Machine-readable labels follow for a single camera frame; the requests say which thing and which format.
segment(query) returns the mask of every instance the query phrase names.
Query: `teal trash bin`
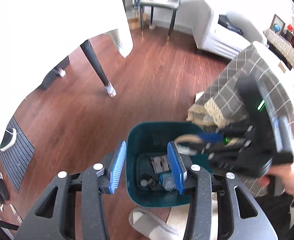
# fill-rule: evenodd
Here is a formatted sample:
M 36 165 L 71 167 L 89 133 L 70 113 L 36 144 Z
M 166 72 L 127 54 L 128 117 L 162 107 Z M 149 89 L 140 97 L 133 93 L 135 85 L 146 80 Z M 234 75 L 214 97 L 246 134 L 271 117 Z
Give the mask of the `teal trash bin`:
M 132 129 L 127 142 L 126 183 L 128 194 L 137 205 L 162 208 L 190 203 L 191 197 L 180 195 L 178 190 L 168 192 L 161 185 L 147 189 L 140 185 L 140 180 L 143 174 L 148 174 L 158 181 L 151 157 L 166 155 L 167 144 L 178 136 L 199 133 L 204 131 L 191 122 L 146 122 Z M 212 172 L 206 156 L 191 156 L 191 160 Z

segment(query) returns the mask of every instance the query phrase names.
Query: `plaid cloth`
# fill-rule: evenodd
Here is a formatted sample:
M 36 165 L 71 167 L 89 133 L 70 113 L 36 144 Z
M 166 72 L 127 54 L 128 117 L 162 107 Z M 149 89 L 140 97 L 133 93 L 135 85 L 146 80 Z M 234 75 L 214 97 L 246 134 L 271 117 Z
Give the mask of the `plaid cloth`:
M 246 118 L 247 112 L 235 85 L 240 76 L 253 75 L 256 80 L 265 84 L 268 97 L 275 108 L 274 114 L 287 116 L 294 136 L 294 107 L 279 81 L 284 73 L 278 67 L 277 57 L 261 46 L 262 44 L 254 42 L 227 65 L 203 96 L 189 109 L 188 121 L 206 125 L 203 120 L 209 115 L 215 125 L 224 127 L 229 122 Z M 244 176 L 240 179 L 254 196 L 266 193 L 255 179 Z

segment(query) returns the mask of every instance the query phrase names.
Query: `wooden floor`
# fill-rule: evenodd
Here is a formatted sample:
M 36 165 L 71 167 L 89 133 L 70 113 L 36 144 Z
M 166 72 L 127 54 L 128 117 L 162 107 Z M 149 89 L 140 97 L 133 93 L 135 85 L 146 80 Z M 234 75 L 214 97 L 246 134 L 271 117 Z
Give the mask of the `wooden floor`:
M 47 91 L 35 90 L 19 106 L 15 118 L 36 148 L 22 181 L 14 190 L 0 161 L 0 171 L 10 192 L 0 217 L 18 224 L 9 204 L 22 218 L 59 171 L 76 173 L 99 162 L 126 140 L 132 127 L 143 121 L 183 121 L 195 94 L 219 75 L 226 60 L 196 54 L 192 36 L 174 31 L 166 44 L 167 30 L 146 28 L 132 31 L 133 50 L 127 58 L 116 51 L 107 35 L 90 41 L 106 75 L 117 91 L 109 98 L 103 84 L 80 48 L 70 55 L 64 78 L 57 78 Z M 104 198 L 106 220 L 112 239 L 145 239 L 128 222 L 135 207 L 122 175 L 114 195 Z M 153 212 L 166 220 L 169 208 Z M 77 239 L 80 211 L 77 210 Z

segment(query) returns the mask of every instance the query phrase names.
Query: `screw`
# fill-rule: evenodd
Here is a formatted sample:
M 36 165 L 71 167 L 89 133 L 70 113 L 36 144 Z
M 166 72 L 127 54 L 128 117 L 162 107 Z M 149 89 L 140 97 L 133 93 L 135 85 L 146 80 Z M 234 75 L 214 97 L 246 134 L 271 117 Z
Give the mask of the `screw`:
M 208 160 L 211 160 L 214 157 L 214 155 L 215 155 L 214 153 L 209 154 L 208 155 Z
M 67 172 L 65 172 L 65 171 L 61 171 L 61 172 L 58 173 L 58 178 L 63 179 L 63 178 L 65 178 L 66 176 L 67 176 Z
M 226 173 L 226 177 L 227 177 L 228 179 L 234 179 L 234 178 L 235 178 L 235 174 L 234 174 L 234 173 L 231 173 L 231 172 L 227 172 L 227 173 Z
M 200 171 L 200 166 L 197 165 L 197 164 L 193 164 L 193 165 L 191 166 L 191 169 L 192 169 L 193 171 Z
M 100 171 L 104 166 L 101 163 L 96 163 L 95 165 L 93 165 L 93 168 L 96 171 Z

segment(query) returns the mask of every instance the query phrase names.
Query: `green indicator light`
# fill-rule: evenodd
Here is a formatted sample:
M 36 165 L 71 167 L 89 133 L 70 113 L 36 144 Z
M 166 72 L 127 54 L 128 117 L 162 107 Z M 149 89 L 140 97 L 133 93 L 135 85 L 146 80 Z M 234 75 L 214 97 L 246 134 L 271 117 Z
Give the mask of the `green indicator light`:
M 265 100 L 262 100 L 261 102 L 260 102 L 260 105 L 257 107 L 257 110 L 262 110 L 262 108 L 264 107 L 264 104 L 265 104 Z

